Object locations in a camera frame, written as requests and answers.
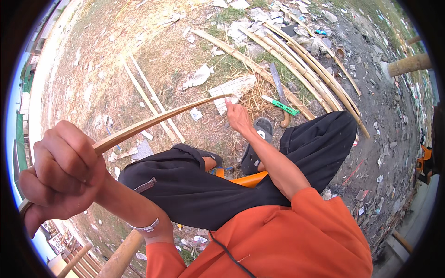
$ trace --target orange sleeve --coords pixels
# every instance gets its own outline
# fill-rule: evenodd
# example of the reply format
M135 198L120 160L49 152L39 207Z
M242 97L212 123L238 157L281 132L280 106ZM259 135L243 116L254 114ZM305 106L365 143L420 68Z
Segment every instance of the orange sleeve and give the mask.
M157 242L147 245L147 278L177 278L186 269L184 260L171 243Z
M325 201L311 187L298 191L291 205L295 213L355 254L372 271L368 242L340 197Z

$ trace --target soil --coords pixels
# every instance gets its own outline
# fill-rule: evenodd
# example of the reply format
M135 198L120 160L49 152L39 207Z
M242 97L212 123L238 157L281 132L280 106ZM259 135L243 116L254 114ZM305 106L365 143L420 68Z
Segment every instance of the soil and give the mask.
M72 21L63 26L58 41L60 48L54 53L54 66L46 73L44 87L33 88L33 92L40 89L42 94L42 134L58 121L68 120L97 141L107 137L108 131L114 133L153 115L148 107L140 105L142 98L122 66L118 56L121 53L139 84L148 92L128 57L129 52L133 53L167 110L208 97L208 89L248 74L243 64L230 55L212 57L212 46L207 41L195 36L197 38L193 47L184 39L182 32L188 26L208 32L215 31L211 22L216 22L217 13L221 13L220 8L207 5L205 0L202 0L202 3L194 0L193 5L188 2L190 1L153 0L137 8L139 1L131 1L124 9L126 1L123 0L88 0L80 4L73 12ZM402 15L389 1L376 1L375 5L387 15L390 24L386 24L385 20L376 21L375 14L371 16L374 19L371 22L366 14L373 11L372 7L369 9L371 12L365 9L365 13L361 14L358 11L359 6L350 5L352 7L347 8L353 15L340 11L340 8L346 7L341 1L335 2L334 6L328 9L337 15L338 23L326 23L320 18L317 22L322 22L333 30L333 35L329 37L332 45L344 46L347 55L343 64L346 68L351 64L355 65L356 69L349 72L355 74L354 80L362 95L358 96L351 83L342 77L342 72L333 59L325 55L319 55L317 59L326 68L333 68L336 79L361 111L363 123L371 138L366 139L358 129L358 145L352 148L327 189L342 197L362 228L373 258L377 259L381 253L382 242L409 209L416 186L419 186L416 185L414 177L415 161L421 154L420 128L427 131L431 126L431 85L427 71L405 74L394 80L385 77L382 61L390 63L419 52L417 47L405 45L405 39L413 32L412 27L408 26L405 31L400 32L405 28L400 21ZM321 3L318 7L314 3L309 10L314 14L319 13ZM168 19L175 12L184 13L186 17L166 27L159 26L159 22ZM218 32L217 36L225 40L224 32ZM378 46L383 53L378 54L373 45ZM79 65L74 66L79 48ZM182 91L182 83L191 78L204 63L208 66L214 65L215 74L203 85ZM102 73L104 77L100 78L98 75ZM276 90L259 76L257 80L255 88L241 101L247 106L252 119L271 119L276 130L273 145L278 147L279 138L284 131L279 127L283 114L260 97L262 94L277 96ZM84 92L89 86L93 88L92 93L89 100L85 101ZM310 96L298 96L316 116L325 113ZM407 123L399 117L398 106L402 115L406 116ZM219 115L213 103L202 105L198 109L203 114L203 118L198 121L194 121L188 113L178 115L172 120L188 144L222 154L224 167L233 167L226 171L227 178L240 177L242 174L238 160L247 143L238 133L232 131L227 118ZM103 121L104 116L113 119L113 125L108 126L108 131ZM290 126L304 122L306 119L299 115L292 118ZM374 128L375 122L380 134ZM160 125L147 131L154 136L150 147L155 153L167 150L173 143L180 142L178 138L171 141ZM144 139L142 135L136 135L119 144L121 150L115 147L104 156L108 158L112 151L117 154L128 151ZM392 142L397 142L397 146L388 148L388 153L384 155L385 145ZM425 144L428 143L430 138L427 136ZM380 167L377 164L379 158L382 158ZM107 168L116 177L115 167L123 169L130 162L130 156L117 162L107 161ZM379 186L376 179L380 175L383 175L383 182ZM360 190L368 190L363 204L355 199ZM384 198L384 203L377 214L376 209L381 197ZM361 207L364 208L364 213L359 215ZM97 224L98 219L101 219L102 225ZM98 230L93 229L91 223L97 226ZM88 238L98 246L93 253L102 264L115 247L120 245L121 239L125 239L130 232L130 228L122 220L97 205L89 208L87 214L79 214L66 221L66 225L76 230L83 238L78 239L80 242ZM175 242L182 247L183 251L180 253L189 264L208 243L198 246L193 242L194 236L200 235L208 239L207 233L190 227L182 227L179 230L177 224L175 225ZM188 241L186 245L181 243L182 238ZM138 271L144 273L146 262L134 259L132 266L136 270L127 269L126 277L138 277Z

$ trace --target black pants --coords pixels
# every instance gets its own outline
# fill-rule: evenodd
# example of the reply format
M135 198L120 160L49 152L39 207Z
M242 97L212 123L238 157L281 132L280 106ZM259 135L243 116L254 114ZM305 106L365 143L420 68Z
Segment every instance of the black pants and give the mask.
M351 114L335 111L287 128L280 152L322 192L349 154L356 132ZM269 176L255 188L237 185L205 172L201 155L184 144L129 164L118 180L135 189L152 177L157 183L141 194L172 221L196 228L215 231L237 213L255 206L291 205Z

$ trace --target hand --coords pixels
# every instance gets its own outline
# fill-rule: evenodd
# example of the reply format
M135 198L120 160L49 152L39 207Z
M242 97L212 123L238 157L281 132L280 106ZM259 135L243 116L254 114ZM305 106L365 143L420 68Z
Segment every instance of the hand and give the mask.
M94 141L75 125L59 122L34 145L35 164L20 173L19 184L33 204L24 216L30 237L49 219L68 219L86 210L109 175Z
M230 98L226 98L227 118L230 126L241 135L252 129L252 122L247 114L247 109L239 104L233 104Z

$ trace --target orange plastic chair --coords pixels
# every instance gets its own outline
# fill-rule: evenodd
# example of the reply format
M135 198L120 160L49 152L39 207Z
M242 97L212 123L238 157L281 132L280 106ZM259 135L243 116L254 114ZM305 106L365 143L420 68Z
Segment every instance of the orange plastic chair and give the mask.
M218 168L216 169L216 176L224 178L224 169ZM265 176L267 176L267 171L259 172L250 176L236 178L234 180L230 180L236 184L245 186L245 187L255 187L260 180L262 180Z
M418 159L417 159L417 167L416 167L416 170L419 171L419 172L422 172L422 171L423 171L423 165L424 165L424 163L425 163L425 160L430 159L430 158L431 158L431 153L432 153L432 150L427 149L424 145L421 145L421 147L422 147L422 149L423 149L423 151L424 151L424 155L423 155L422 158L418 158Z

